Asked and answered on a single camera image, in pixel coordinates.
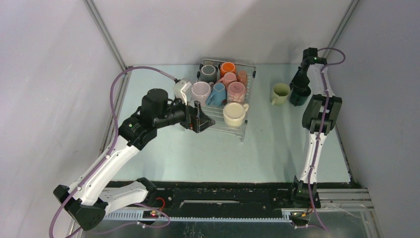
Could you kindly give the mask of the light green mug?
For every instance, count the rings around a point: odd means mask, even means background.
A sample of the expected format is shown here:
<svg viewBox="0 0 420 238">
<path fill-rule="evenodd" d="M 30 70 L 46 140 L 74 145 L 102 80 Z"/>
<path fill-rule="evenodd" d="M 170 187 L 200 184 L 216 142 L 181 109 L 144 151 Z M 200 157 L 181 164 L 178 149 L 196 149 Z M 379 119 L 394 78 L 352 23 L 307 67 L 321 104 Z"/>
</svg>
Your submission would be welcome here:
<svg viewBox="0 0 420 238">
<path fill-rule="evenodd" d="M 280 106 L 285 104 L 289 95 L 291 93 L 291 89 L 289 85 L 284 83 L 277 83 L 273 86 L 270 95 L 270 102 L 273 106 Z"/>
</svg>

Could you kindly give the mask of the dark teal mug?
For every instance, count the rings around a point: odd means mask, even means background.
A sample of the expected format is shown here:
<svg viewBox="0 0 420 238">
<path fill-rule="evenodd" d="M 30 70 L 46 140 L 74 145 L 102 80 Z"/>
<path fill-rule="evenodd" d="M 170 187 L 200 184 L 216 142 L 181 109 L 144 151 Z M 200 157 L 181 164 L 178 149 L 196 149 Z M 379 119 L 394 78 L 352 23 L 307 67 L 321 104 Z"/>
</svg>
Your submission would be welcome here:
<svg viewBox="0 0 420 238">
<path fill-rule="evenodd" d="M 312 91 L 309 86 L 306 87 L 296 87 L 294 86 L 291 90 L 289 97 L 289 102 L 293 106 L 302 106 L 307 101 L 308 97 L 312 94 Z"/>
</svg>

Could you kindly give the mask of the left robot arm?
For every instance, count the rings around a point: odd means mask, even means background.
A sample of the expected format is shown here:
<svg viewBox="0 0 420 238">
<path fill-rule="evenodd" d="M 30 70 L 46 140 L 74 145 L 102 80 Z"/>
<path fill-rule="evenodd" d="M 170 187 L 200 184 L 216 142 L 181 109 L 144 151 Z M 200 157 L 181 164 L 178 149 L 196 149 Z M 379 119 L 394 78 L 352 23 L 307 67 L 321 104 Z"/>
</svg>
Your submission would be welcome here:
<svg viewBox="0 0 420 238">
<path fill-rule="evenodd" d="M 71 186 L 58 185 L 53 194 L 81 229 L 92 230 L 103 218 L 120 208 L 135 203 L 152 206 L 157 187 L 146 178 L 116 190 L 104 188 L 131 158 L 137 155 L 166 126 L 180 124 L 200 133 L 215 125 L 203 111 L 199 101 L 193 106 L 180 98 L 169 99 L 163 89 L 151 89 L 142 98 L 141 106 L 118 129 L 117 138 L 95 163 Z"/>
</svg>

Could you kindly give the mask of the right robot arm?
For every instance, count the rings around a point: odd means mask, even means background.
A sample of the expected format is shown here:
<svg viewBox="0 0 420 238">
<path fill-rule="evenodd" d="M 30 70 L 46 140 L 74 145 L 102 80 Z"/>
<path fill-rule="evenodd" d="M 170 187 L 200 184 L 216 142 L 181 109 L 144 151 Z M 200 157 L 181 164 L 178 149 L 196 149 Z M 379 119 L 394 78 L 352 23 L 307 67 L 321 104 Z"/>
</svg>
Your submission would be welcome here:
<svg viewBox="0 0 420 238">
<path fill-rule="evenodd" d="M 307 48 L 289 84 L 290 103 L 296 107 L 307 106 L 302 116 L 302 127 L 308 132 L 307 155 L 302 172 L 294 177 L 288 193 L 289 203 L 296 208 L 314 206 L 322 147 L 336 125 L 342 106 L 342 99 L 331 90 L 327 67 L 327 60 L 318 56 L 317 48 Z"/>
</svg>

